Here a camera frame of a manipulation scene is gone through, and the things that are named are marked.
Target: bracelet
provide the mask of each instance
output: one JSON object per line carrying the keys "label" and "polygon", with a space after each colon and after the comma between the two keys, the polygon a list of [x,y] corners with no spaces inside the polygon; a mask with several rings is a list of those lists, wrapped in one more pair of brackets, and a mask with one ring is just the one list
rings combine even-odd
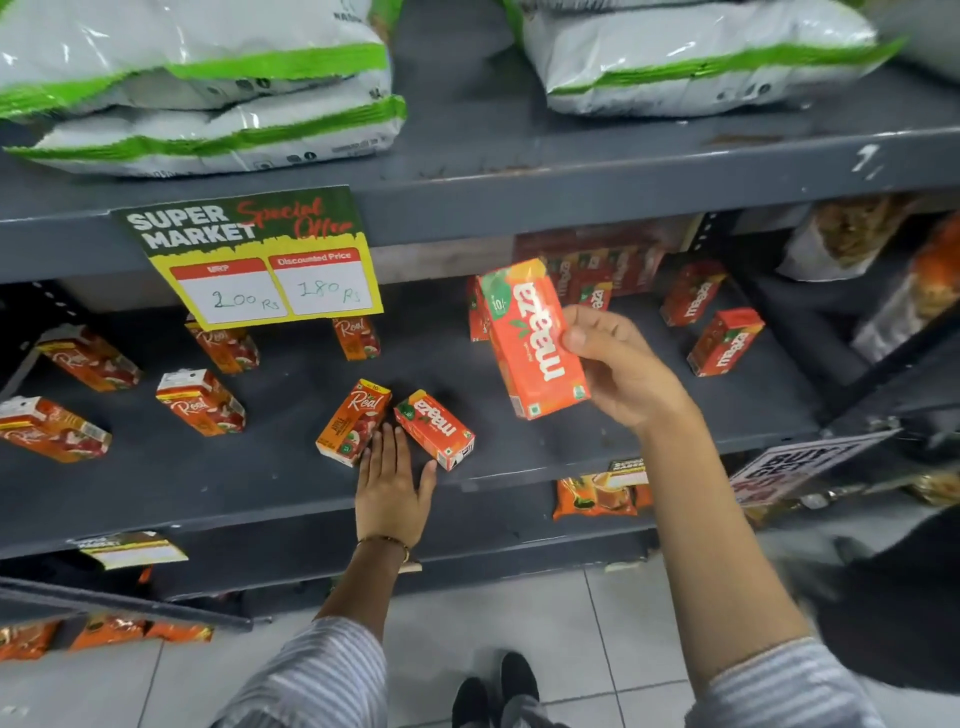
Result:
{"label": "bracelet", "polygon": [[403,549],[403,561],[402,564],[406,564],[410,561],[410,549],[407,548],[407,545],[404,544],[400,539],[395,539],[393,536],[367,536],[360,539],[357,542],[357,545],[365,544],[367,541],[386,541],[388,544],[396,544]]}

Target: real juice box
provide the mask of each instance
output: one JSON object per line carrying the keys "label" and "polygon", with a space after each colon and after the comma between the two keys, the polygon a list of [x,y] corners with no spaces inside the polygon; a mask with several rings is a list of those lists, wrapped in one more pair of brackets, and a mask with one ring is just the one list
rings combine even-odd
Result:
{"label": "real juice box", "polygon": [[353,467],[383,422],[389,404],[389,389],[361,379],[320,433],[317,449],[322,455]]}
{"label": "real juice box", "polygon": [[422,389],[394,408],[396,421],[446,471],[473,452],[476,438],[450,411]]}
{"label": "real juice box", "polygon": [[467,298],[469,301],[468,320],[470,325],[470,341],[490,341],[490,332],[487,331],[487,321],[480,305],[480,279],[470,276],[467,279]]}
{"label": "real juice box", "polygon": [[156,398],[205,437],[243,432],[247,411],[208,369],[169,372]]}
{"label": "real juice box", "polygon": [[74,463],[105,454],[111,436],[43,397],[14,397],[0,402],[0,438],[58,462]]}
{"label": "real juice box", "polygon": [[97,392],[130,389],[143,376],[133,362],[87,326],[51,328],[40,336],[36,347]]}
{"label": "real juice box", "polygon": [[698,321],[726,277],[727,271],[715,260],[687,263],[663,301],[660,316],[669,327]]}
{"label": "real juice box", "polygon": [[752,308],[717,311],[693,351],[686,358],[696,376],[724,375],[733,368],[756,335],[763,320]]}
{"label": "real juice box", "polygon": [[204,331],[191,313],[186,328],[225,375],[237,375],[260,366],[260,351],[245,328]]}
{"label": "real juice box", "polygon": [[491,343],[516,415],[525,420],[590,397],[580,359],[561,346],[566,320],[537,258],[480,279]]}
{"label": "real juice box", "polygon": [[369,316],[333,319],[333,330],[347,361],[376,359],[380,355],[380,339]]}

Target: floor tile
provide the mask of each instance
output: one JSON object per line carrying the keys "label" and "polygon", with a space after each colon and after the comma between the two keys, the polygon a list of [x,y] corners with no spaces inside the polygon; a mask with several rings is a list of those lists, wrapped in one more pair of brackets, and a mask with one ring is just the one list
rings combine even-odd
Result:
{"label": "floor tile", "polygon": [[246,634],[219,630],[210,643],[165,644],[141,728],[206,728],[247,678],[315,615],[283,615]]}
{"label": "floor tile", "polygon": [[960,716],[960,696],[939,692],[909,691],[862,678],[887,728],[955,728]]}
{"label": "floor tile", "polygon": [[689,683],[670,683],[619,694],[625,728],[683,728],[693,707]]}
{"label": "floor tile", "polygon": [[448,718],[464,678],[493,679],[508,649],[530,661],[544,702],[612,690],[580,570],[397,598],[384,648],[391,726]]}
{"label": "floor tile", "polygon": [[636,569],[587,571],[618,691],[686,679],[663,558]]}
{"label": "floor tile", "polygon": [[546,707],[546,713],[554,722],[570,728],[623,728],[620,706],[613,694],[554,703]]}
{"label": "floor tile", "polygon": [[0,724],[15,728],[136,728],[159,640],[51,652],[0,664]]}

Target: black shoe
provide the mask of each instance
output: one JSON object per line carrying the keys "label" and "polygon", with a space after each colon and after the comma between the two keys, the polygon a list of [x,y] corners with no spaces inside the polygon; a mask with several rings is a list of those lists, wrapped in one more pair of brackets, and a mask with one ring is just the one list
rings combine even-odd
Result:
{"label": "black shoe", "polygon": [[500,690],[503,694],[503,704],[517,695],[530,695],[540,702],[540,691],[537,690],[537,678],[530,664],[519,652],[508,652],[500,663]]}
{"label": "black shoe", "polygon": [[487,688],[479,677],[464,680],[453,699],[453,728],[471,723],[490,723],[490,700],[487,698]]}

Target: human hand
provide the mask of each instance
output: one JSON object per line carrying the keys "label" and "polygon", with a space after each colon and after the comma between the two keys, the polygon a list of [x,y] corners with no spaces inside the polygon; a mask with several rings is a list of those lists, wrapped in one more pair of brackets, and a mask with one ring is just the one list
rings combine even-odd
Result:
{"label": "human hand", "polygon": [[584,361],[593,403],[642,435],[669,413],[698,412],[684,386],[630,319],[583,305],[564,308],[564,346]]}
{"label": "human hand", "polygon": [[383,433],[377,430],[373,434],[360,458],[357,541],[390,536],[413,548],[423,535],[436,487],[437,461],[431,460],[420,474],[420,490],[414,490],[407,436],[402,427],[383,425]]}

